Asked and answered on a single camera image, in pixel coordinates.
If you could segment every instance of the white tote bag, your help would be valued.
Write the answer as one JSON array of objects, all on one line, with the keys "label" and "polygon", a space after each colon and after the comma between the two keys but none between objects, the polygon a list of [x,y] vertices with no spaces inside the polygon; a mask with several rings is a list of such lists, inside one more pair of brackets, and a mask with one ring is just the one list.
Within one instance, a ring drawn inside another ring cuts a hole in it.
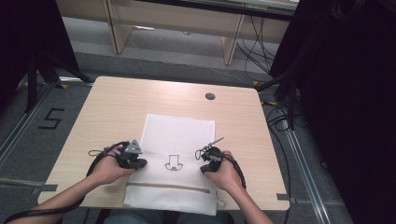
[{"label": "white tote bag", "polygon": [[195,151],[215,138],[215,121],[148,114],[140,147],[148,164],[128,180],[124,203],[136,208],[214,216],[216,186]]}]

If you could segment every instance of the person's left arm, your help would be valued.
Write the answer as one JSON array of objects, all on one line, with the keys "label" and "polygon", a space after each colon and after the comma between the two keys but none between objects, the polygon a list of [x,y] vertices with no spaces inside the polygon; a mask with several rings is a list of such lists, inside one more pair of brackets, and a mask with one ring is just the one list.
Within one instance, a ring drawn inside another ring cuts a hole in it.
[{"label": "person's left arm", "polygon": [[[135,169],[120,168],[114,157],[106,156],[98,162],[98,164],[95,166],[89,176],[85,177],[72,187],[48,199],[42,204],[35,206],[34,208],[32,208],[32,210],[53,209],[72,205],[82,199],[87,193],[89,193],[93,189],[96,189],[97,187],[104,184],[110,184],[124,175],[131,175],[134,173],[134,171]],[[8,223],[56,223],[59,219],[62,218],[63,215],[64,214],[38,217],[23,217]]]}]

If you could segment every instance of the floor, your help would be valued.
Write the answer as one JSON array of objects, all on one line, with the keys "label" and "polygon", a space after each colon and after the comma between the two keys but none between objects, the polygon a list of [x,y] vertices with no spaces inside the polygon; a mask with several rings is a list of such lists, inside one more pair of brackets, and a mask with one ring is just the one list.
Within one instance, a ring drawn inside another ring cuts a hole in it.
[{"label": "floor", "polygon": [[[122,54],[114,54],[106,23],[64,18],[64,24],[76,53],[80,70],[91,77],[100,75],[139,77],[239,87],[253,87],[257,83],[271,79],[259,66],[247,60],[240,49],[236,49],[232,64],[224,65],[221,41],[218,36],[136,28],[128,39]],[[244,47],[242,40],[238,40],[238,44],[246,52],[249,52],[250,49],[256,52],[261,50],[254,41],[245,41],[247,48]],[[271,54],[276,55],[277,44],[264,43],[264,46]],[[257,59],[265,64],[262,57],[257,57]],[[60,76],[69,76],[64,71],[60,71],[59,74]],[[261,100],[273,102],[275,90],[276,86],[261,92]],[[17,148],[1,167],[0,177],[45,182],[89,91],[89,87],[79,85],[70,85],[66,91],[60,89],[51,91],[49,99],[46,99],[40,108],[36,119],[30,124]],[[14,101],[10,103],[9,109],[1,112],[1,142],[5,141],[7,134],[18,121],[21,111],[25,107],[25,104],[21,103],[24,102],[25,95],[26,87],[21,86]],[[56,132],[37,130],[36,127],[43,125],[43,118],[48,110],[60,106],[65,108],[66,113],[62,114],[63,122]],[[263,115],[267,117],[267,120],[278,116],[273,110],[273,106],[263,106]],[[296,135],[318,187],[318,192],[326,206],[330,223],[353,223],[330,174],[320,164],[320,152],[315,144],[315,139],[309,132],[309,127],[304,122],[304,116],[296,117],[295,124]],[[265,213],[275,223],[323,223],[318,221],[317,214],[313,209],[301,170],[290,149],[288,138],[284,132],[276,128],[277,125],[273,126],[273,143],[285,186],[290,184],[291,204],[290,210],[287,212],[265,211]],[[53,153],[46,161],[38,159],[37,153],[45,154],[48,147],[57,152]],[[14,212],[28,209],[35,204],[36,195],[32,195],[29,188],[1,185],[0,188],[2,189],[0,192],[0,198],[2,198],[0,221]],[[7,206],[5,202],[12,202],[13,206]],[[68,214],[64,223],[94,223],[98,213],[98,209],[79,208]],[[232,211],[231,215],[235,223],[244,223],[239,211]]]}]

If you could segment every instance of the forearm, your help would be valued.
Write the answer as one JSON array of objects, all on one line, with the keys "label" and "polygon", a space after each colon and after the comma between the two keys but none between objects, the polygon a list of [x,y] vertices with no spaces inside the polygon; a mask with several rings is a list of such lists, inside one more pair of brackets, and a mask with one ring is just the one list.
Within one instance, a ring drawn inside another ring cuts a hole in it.
[{"label": "forearm", "polygon": [[[74,186],[69,189],[64,190],[63,192],[55,195],[49,200],[43,202],[42,204],[37,205],[32,208],[32,210],[43,210],[43,209],[54,209],[54,208],[62,208],[69,205],[72,205],[82,199],[87,193],[91,190],[98,187],[100,184],[93,177],[86,177],[83,180],[79,181]],[[50,216],[39,216],[39,217],[24,217],[16,219],[10,223],[56,223],[63,214],[59,215],[50,215]]]},{"label": "forearm", "polygon": [[233,188],[229,190],[229,194],[233,197],[235,202],[244,215],[245,220],[248,224],[271,224],[271,219],[264,214],[260,207],[253,201],[248,195],[248,192],[242,187]]}]

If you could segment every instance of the light wood tabletop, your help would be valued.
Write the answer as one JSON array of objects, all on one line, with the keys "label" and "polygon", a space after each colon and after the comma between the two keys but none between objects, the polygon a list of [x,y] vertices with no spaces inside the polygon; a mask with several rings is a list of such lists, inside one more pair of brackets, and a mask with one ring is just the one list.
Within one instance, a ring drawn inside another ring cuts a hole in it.
[{"label": "light wood tabletop", "polygon": [[[205,98],[207,93],[214,100]],[[103,150],[120,141],[139,140],[147,114],[214,120],[217,143],[230,150],[247,181],[247,191],[262,210],[287,210],[286,194],[274,146],[258,93],[253,89],[145,79],[99,77],[82,107],[46,184],[57,191],[41,192],[42,203],[85,177],[93,157],[90,150]],[[82,206],[125,208],[127,177],[90,192]],[[225,191],[219,190],[225,207],[239,210]]]}]

